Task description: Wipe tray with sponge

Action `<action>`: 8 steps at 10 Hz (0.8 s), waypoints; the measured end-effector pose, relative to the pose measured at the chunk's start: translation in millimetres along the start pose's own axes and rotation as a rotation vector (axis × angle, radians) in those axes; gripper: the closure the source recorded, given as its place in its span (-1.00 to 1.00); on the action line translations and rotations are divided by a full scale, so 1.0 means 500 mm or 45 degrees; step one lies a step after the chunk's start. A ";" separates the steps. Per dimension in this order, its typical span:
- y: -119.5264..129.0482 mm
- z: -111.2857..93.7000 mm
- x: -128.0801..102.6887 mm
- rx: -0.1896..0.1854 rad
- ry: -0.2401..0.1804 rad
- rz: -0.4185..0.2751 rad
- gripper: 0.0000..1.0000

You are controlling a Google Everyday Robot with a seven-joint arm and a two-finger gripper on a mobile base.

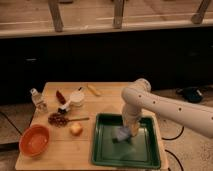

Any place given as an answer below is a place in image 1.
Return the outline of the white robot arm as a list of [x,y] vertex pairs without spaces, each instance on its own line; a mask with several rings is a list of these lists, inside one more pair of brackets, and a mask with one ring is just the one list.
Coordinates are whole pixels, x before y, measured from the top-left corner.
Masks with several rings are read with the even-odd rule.
[[143,78],[137,79],[121,92],[124,101],[122,108],[123,124],[136,135],[142,110],[159,114],[173,122],[208,138],[213,138],[213,108],[151,93],[150,83]]

